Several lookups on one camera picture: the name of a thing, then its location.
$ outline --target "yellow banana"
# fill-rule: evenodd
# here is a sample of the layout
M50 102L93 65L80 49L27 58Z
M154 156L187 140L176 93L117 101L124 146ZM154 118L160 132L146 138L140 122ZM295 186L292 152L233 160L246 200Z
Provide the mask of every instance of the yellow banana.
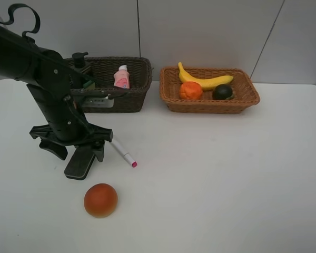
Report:
M183 67L183 64L178 63L179 68L179 78L182 83L185 82L196 82L200 84L201 88L204 91L213 90L215 87L217 87L220 84L229 84L232 82L233 77L231 75L223 75L211 79L199 79L191 76Z

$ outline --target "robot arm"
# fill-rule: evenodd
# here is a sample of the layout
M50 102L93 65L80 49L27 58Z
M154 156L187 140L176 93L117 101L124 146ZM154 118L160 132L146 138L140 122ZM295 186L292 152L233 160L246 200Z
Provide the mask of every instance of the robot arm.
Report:
M21 7L30 8L25 4L11 5L8 9L9 21L0 24L12 24L14 11ZM37 33L40 18L31 10L36 24L30 32ZM58 52L38 47L26 33L19 36L0 26L0 75L27 83L48 122L48 125L33 127L30 135L33 139L41 138L40 148L62 160L67 156L65 146L74 145L77 149L65 174L68 178L83 180L95 157L98 161L103 161L105 140L111 142L113 134L111 129L87 122L80 105L74 104L70 76L78 75L86 80L93 80L96 84L101 81L72 69Z

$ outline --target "wicker basket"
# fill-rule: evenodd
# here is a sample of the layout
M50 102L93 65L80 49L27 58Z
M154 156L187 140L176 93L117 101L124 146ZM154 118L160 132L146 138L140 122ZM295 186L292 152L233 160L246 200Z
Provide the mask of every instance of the wicker basket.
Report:
M183 100L179 97L182 84L177 67L165 67L160 74L160 97L173 112L187 113L227 113L236 114L260 102L248 75L239 69L185 68L192 76L208 79L222 75L234 77L231 82L234 98L232 100L213 100L212 91L205 91L200 100Z
M143 102L152 81L152 68L148 59L138 57L86 57L85 60L91 63L94 78L114 83L114 73L118 71L121 65L127 65L130 73L130 89L127 89L127 95L116 98L112 108L87 108L84 112L89 113L125 113L139 112L142 109ZM69 65L73 64L72 59L67 59ZM95 90L76 90L73 89L72 94L82 95L84 93L89 96L96 97L100 91L113 91L110 87L97 86Z

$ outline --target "marker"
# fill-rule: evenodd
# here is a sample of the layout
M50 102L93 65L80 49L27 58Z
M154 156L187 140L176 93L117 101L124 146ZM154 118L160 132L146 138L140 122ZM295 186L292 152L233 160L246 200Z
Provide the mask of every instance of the marker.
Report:
M111 145L114 147L115 150L118 151L120 155L123 156L124 160L128 162L133 168L137 166L137 162L131 157L129 152L127 152L122 145L116 140L115 136L112 139Z

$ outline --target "white table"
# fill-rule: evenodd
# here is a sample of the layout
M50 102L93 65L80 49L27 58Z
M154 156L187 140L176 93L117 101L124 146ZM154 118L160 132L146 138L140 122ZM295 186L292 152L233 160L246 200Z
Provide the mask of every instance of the white table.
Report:
M38 147L46 123L23 83L0 81L0 253L316 253L316 86L257 84L238 115L170 112L158 83L134 114L89 114L138 161L106 145L84 181ZM116 211L89 216L112 185Z

